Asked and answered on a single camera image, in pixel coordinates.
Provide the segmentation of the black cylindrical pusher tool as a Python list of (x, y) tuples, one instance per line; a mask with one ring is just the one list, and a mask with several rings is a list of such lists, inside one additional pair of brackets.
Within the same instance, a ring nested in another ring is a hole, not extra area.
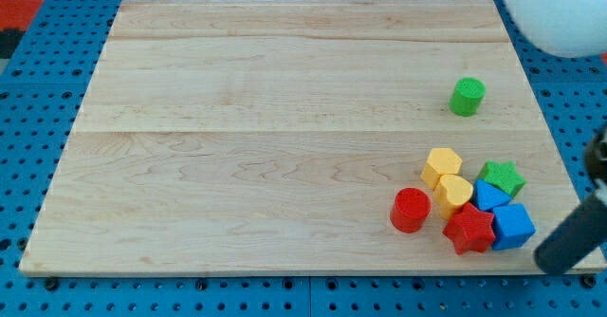
[(606, 182), (597, 188), (534, 251), (544, 273), (564, 274), (606, 240)]

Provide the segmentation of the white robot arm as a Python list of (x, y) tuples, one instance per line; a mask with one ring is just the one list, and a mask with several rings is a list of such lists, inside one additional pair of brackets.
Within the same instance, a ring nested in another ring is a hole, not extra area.
[[(606, 51), (606, 0), (504, 0), (513, 21), (535, 47), (562, 58)], [(606, 241), (606, 127), (587, 144), (584, 165), (592, 194), (534, 251), (547, 274), (563, 274)]]

